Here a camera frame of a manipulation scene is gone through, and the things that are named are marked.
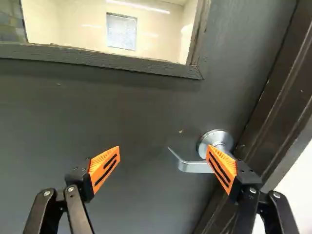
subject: door lever handle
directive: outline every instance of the door lever handle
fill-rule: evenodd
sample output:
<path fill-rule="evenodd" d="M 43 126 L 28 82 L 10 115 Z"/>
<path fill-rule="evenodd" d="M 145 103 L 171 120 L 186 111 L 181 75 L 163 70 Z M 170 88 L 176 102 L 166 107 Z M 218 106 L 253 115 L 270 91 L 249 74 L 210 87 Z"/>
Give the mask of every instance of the door lever handle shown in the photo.
<path fill-rule="evenodd" d="M 168 150 L 178 159 L 178 169 L 189 173 L 214 173 L 206 160 L 208 145 L 212 145 L 233 157 L 230 153 L 234 144 L 232 136 L 225 130 L 215 129 L 205 133 L 197 143 L 197 152 L 204 159 L 200 161 L 185 161 L 169 146 Z"/>
<path fill-rule="evenodd" d="M 185 161 L 181 159 L 169 146 L 168 150 L 178 159 L 178 169 L 182 172 L 190 173 L 214 173 L 206 160 L 201 161 Z"/>

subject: screw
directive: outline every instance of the screw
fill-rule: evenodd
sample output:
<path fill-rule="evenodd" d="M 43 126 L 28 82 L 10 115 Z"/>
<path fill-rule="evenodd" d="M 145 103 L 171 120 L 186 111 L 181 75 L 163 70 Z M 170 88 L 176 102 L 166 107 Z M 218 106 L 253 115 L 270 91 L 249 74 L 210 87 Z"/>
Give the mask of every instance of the screw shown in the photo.
<path fill-rule="evenodd" d="M 72 192 L 74 189 L 75 189 L 74 187 L 69 187 L 69 188 L 67 189 L 67 191 L 68 191 L 68 192 Z"/>
<path fill-rule="evenodd" d="M 50 191 L 45 191 L 43 195 L 48 196 L 48 195 L 50 195 L 50 193 L 51 193 Z"/>
<path fill-rule="evenodd" d="M 277 192 L 273 192 L 273 196 L 275 196 L 276 198 L 281 198 L 281 194 L 279 194 Z"/>
<path fill-rule="evenodd" d="M 256 189 L 254 189 L 254 188 L 250 188 L 249 191 L 250 191 L 252 194 L 256 194 L 256 193 L 257 193 Z"/>

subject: gray door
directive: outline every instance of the gray door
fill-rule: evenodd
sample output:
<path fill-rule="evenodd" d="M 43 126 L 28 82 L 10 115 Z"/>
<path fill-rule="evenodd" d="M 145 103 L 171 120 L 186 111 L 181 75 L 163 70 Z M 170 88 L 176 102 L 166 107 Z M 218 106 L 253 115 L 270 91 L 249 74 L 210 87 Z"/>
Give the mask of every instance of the gray door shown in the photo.
<path fill-rule="evenodd" d="M 204 80 L 0 60 L 3 233 L 22 232 L 41 189 L 64 187 L 67 171 L 116 145 L 121 163 L 87 205 L 95 232 L 192 232 L 216 179 L 180 172 L 167 146 L 191 159 L 208 130 L 239 138 L 294 8 L 294 1 L 262 8 L 249 1 L 240 10 L 226 2 L 212 1 L 198 63 Z M 69 233 L 66 218 L 59 233 Z"/>

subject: door frame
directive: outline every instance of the door frame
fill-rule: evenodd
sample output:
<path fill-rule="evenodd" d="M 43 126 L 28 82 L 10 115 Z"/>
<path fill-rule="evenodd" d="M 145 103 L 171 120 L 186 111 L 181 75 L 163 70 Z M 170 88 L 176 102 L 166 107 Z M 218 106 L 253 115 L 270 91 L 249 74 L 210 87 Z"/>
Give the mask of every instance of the door frame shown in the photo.
<path fill-rule="evenodd" d="M 300 156 L 304 147 L 296 150 L 296 155 L 287 153 L 295 147 L 296 140 L 303 140 L 307 145 L 312 137 L 310 132 L 299 137 L 306 131 L 312 115 L 311 43 L 312 2 L 302 0 L 297 4 L 267 84 L 234 150 L 235 157 L 246 161 L 261 176 L 264 192 L 273 190 Z M 227 198 L 218 184 L 194 234 L 221 234 L 229 230 L 236 206 Z"/>

